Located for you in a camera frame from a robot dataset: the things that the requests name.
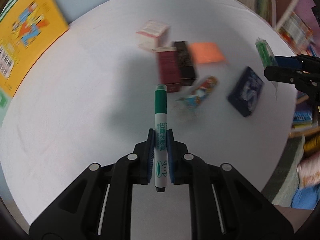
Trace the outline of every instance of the green marker cap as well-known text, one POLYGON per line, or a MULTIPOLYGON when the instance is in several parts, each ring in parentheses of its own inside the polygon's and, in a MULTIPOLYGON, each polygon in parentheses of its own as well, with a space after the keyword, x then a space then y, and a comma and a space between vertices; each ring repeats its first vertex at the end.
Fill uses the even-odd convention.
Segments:
POLYGON ((157 85, 155 92, 156 114, 167 113, 167 86, 157 85))

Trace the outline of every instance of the barcode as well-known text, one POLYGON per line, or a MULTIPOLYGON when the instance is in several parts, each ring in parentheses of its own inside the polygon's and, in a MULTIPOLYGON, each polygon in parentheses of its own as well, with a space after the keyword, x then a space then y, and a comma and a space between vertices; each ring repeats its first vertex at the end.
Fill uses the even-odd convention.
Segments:
POLYGON ((5 51, 3 46, 0 46, 0 73, 8 78, 13 68, 14 61, 5 51))

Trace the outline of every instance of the orange paper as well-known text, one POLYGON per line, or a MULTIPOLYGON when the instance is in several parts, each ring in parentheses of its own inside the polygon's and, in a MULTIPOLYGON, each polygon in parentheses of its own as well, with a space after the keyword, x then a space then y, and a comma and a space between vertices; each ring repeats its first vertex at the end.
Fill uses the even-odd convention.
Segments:
POLYGON ((192 43, 189 48, 196 64, 226 60, 217 44, 212 42, 192 43))

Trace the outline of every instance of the marker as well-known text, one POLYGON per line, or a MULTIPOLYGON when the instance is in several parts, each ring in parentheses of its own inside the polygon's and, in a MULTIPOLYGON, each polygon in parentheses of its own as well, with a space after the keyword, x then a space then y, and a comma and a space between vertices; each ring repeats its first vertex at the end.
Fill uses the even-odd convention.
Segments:
POLYGON ((155 186, 164 192, 167 186, 167 86, 157 85, 155 92, 155 186))

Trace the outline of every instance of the silver screw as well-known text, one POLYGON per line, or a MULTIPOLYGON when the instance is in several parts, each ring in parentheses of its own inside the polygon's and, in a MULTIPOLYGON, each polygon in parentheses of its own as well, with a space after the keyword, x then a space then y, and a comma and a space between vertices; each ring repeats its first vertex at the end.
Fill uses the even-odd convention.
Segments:
POLYGON ((187 153, 183 156, 183 158, 187 161, 191 161, 193 159, 193 155, 191 153, 187 153))
POLYGON ((99 164, 97 163, 92 163, 90 166, 89 166, 89 169, 90 171, 97 171, 99 169, 99 164))
POLYGON ((135 153, 130 153, 128 156, 127 156, 128 160, 130 161, 134 161, 135 159, 138 158, 138 155, 136 155, 135 153))
POLYGON ((232 166, 229 163, 225 163, 222 165, 222 169, 224 171, 231 171, 232 170, 232 166))

